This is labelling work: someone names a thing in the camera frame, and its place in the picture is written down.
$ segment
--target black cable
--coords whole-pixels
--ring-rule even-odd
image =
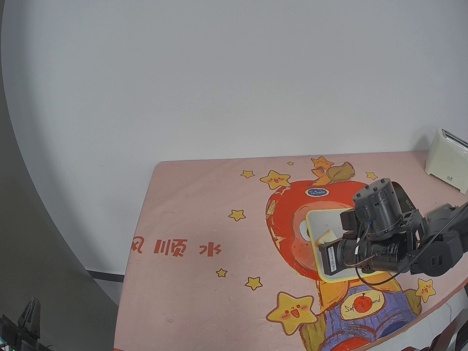
[[[445,226],[442,227],[441,230],[439,230],[439,231],[436,233],[436,235],[433,236],[433,237],[430,239],[430,241],[421,249],[421,251],[415,256],[415,258],[414,258],[413,260],[411,260],[411,261],[408,260],[408,263],[407,263],[403,268],[401,268],[398,272],[396,272],[396,274],[395,274],[394,276],[392,276],[392,277],[386,279],[385,281],[378,282],[378,283],[375,283],[375,284],[371,284],[371,283],[369,283],[369,282],[366,282],[366,281],[360,276],[359,271],[358,271],[358,268],[356,267],[356,274],[358,275],[358,278],[361,280],[361,282],[362,282],[363,284],[366,284],[367,286],[378,286],[378,285],[380,285],[380,284],[386,284],[387,282],[391,281],[391,280],[394,279],[396,276],[398,276],[399,274],[401,274],[410,264],[413,264],[414,262],[416,262],[416,260],[419,259],[419,256],[421,256],[421,255],[423,254],[423,252],[428,248],[428,246],[429,246],[432,242],[434,242],[434,240],[439,236],[439,234],[440,234],[442,231],[444,231],[445,228],[446,228],[447,226],[449,226],[449,225],[452,223],[452,221],[453,221],[454,219],[456,219],[461,213],[463,213],[463,211],[464,211],[467,207],[468,207],[468,203],[466,203],[465,206],[463,206],[463,208],[461,208],[461,210],[459,211],[459,213],[457,213],[455,216],[453,216],[453,217],[450,219],[450,221],[448,221],[448,223],[445,224]]]
[[[361,232],[362,232],[363,226],[364,226],[364,224],[361,224],[361,225],[359,226],[359,230],[358,230],[358,237],[360,238],[360,240],[354,245],[354,247],[353,247],[352,249],[350,249],[350,250],[348,251],[348,253],[347,253],[347,254],[344,256],[344,258],[343,258],[343,263],[344,263],[344,265],[347,266],[348,268],[354,268],[354,265],[355,265],[355,264],[347,264],[347,263],[346,263],[346,260],[348,259],[348,257],[350,256],[350,254],[351,254],[351,253],[354,253],[354,251],[356,250],[356,248],[359,247],[359,246],[363,243],[364,237],[367,235],[367,232],[369,231],[369,228],[370,228],[371,224],[368,223],[366,231],[365,231],[364,234],[361,236]]]

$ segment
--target yellow-rimmed plate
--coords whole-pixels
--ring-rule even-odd
[[[312,210],[306,215],[307,229],[309,231],[313,255],[315,257],[315,264],[317,265],[317,272],[322,281],[328,283],[358,279],[354,268],[343,269],[341,272],[338,272],[333,276],[325,274],[323,271],[322,255],[316,244],[317,239],[329,230],[331,230],[337,238],[342,237],[344,231],[341,226],[340,213],[348,209],[350,208]],[[371,274],[360,273],[360,275],[364,278],[381,273],[382,272],[374,272]]]

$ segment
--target red apple drawing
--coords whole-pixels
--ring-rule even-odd
[[[366,313],[372,308],[372,299],[366,294],[362,294],[354,299],[353,307],[356,312]]]

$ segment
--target cartoon apple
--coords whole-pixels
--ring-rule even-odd
[[[365,185],[343,181],[317,186],[313,181],[297,181],[273,193],[266,207],[266,223],[277,250],[296,272],[320,280],[307,230],[307,212],[352,208],[352,197]]]
[[[366,294],[362,294],[362,296],[354,299],[353,307],[356,312],[366,313],[372,308],[372,299],[366,296]]]

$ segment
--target cable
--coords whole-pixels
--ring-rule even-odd
[[[468,203],[466,203],[459,211],[459,213],[457,213],[455,216],[453,216],[450,221],[448,221],[447,224],[445,224],[444,227],[441,228],[441,230],[439,230],[435,236],[433,236],[430,241],[421,249],[421,251],[419,251],[419,253],[415,256],[415,258],[411,261],[408,260],[408,263],[403,267],[401,268],[398,272],[396,272],[396,274],[388,279],[386,279],[385,281],[382,281],[382,282],[378,282],[378,283],[375,283],[375,284],[371,284],[369,282],[366,282],[359,274],[359,271],[358,271],[358,268],[356,267],[356,274],[358,275],[358,278],[361,280],[361,282],[363,284],[366,284],[367,286],[378,286],[380,284],[386,284],[387,282],[391,281],[392,279],[394,279],[396,276],[400,275],[401,273],[403,273],[403,271],[410,265],[410,264],[413,264],[414,262],[416,262],[416,260],[419,259],[419,256],[421,256],[423,254],[423,252],[429,247],[429,245],[434,242],[434,240],[439,236],[439,234],[445,230],[445,228],[447,226],[449,226],[453,220],[455,220],[460,214],[463,213],[463,211],[468,207]]]
[[[364,263],[366,263],[366,262],[368,262],[368,261],[371,261],[374,257],[377,256],[377,254],[373,254],[372,256],[369,256],[368,258],[366,258],[366,259],[360,261],[359,263],[356,262],[357,259],[355,258],[355,259],[354,259],[354,264],[347,264],[347,263],[346,263],[346,259],[349,257],[349,255],[350,255],[353,251],[356,251],[356,248],[358,248],[358,247],[365,241],[365,238],[364,238],[364,237],[367,235],[367,232],[369,231],[369,228],[371,227],[371,223],[368,222],[368,223],[366,223],[366,225],[367,225],[367,229],[366,229],[366,231],[364,232],[364,234],[363,234],[363,236],[361,237],[361,239],[359,240],[359,242],[357,242],[356,245],[355,245],[352,249],[350,249],[350,250],[348,251],[348,253],[346,254],[346,256],[345,256],[344,259],[343,259],[344,265],[347,266],[348,268],[355,268],[355,267],[358,267],[358,266],[360,266],[361,264],[364,264]],[[362,226],[363,226],[363,224],[361,224],[360,227],[359,227],[358,235],[361,234]]]
[[[344,265],[347,266],[348,268],[354,268],[354,264],[347,264],[347,263],[346,263],[347,258],[350,256],[350,254],[351,254],[352,252],[354,252],[354,251],[356,250],[356,248],[358,248],[358,247],[363,243],[364,237],[366,236],[367,232],[369,231],[369,228],[370,228],[371,224],[370,224],[370,223],[367,223],[367,229],[366,229],[366,231],[364,232],[364,234],[363,234],[362,237],[361,237],[361,232],[362,232],[362,227],[363,227],[363,226],[364,226],[364,224],[361,224],[361,225],[359,226],[359,230],[358,230],[358,238],[360,238],[360,240],[354,245],[354,247],[353,247],[352,249],[350,249],[350,250],[348,251],[348,253],[345,255],[345,257],[344,257],[344,259],[343,259]]]

